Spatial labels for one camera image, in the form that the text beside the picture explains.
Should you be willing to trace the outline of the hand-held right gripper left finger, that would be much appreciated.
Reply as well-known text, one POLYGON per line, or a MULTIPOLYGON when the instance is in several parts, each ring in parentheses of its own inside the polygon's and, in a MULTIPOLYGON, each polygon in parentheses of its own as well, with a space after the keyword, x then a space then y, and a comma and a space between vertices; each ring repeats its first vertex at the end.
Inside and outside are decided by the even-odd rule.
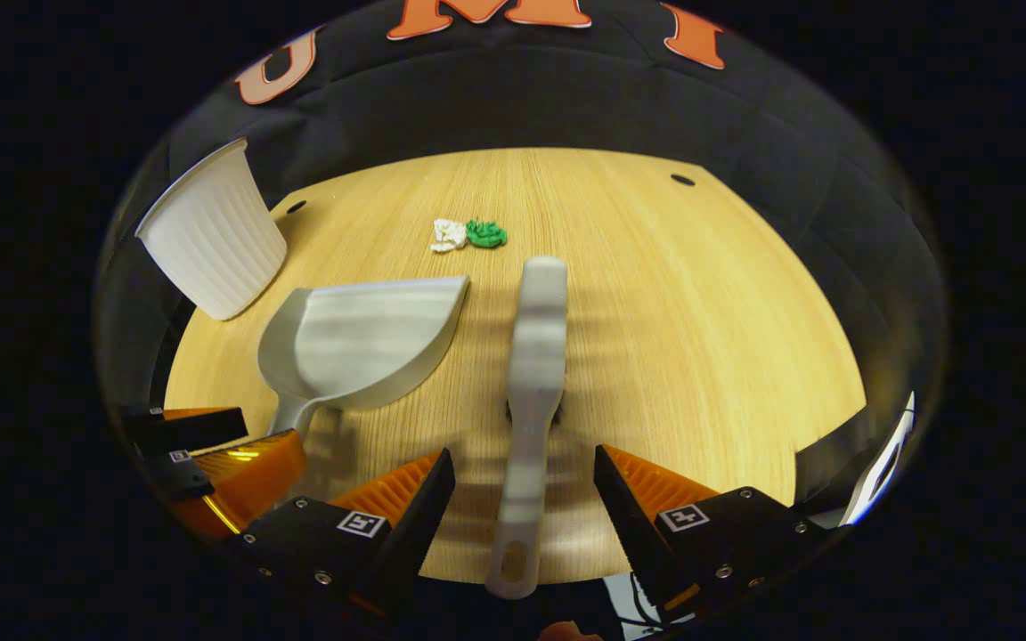
POLYGON ((341 617, 394 617, 451 502, 440 448, 341 498, 297 496, 241 532, 241 560, 297 604, 341 617))

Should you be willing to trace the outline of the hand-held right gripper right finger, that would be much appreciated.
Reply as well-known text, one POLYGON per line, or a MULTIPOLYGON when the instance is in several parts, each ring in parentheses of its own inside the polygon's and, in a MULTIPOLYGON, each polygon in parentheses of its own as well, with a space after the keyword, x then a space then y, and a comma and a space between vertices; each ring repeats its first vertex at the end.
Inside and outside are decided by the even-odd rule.
POLYGON ((660 617, 717 615, 821 555, 829 529, 764 491, 714 491, 599 445, 594 483, 639 587, 660 617))

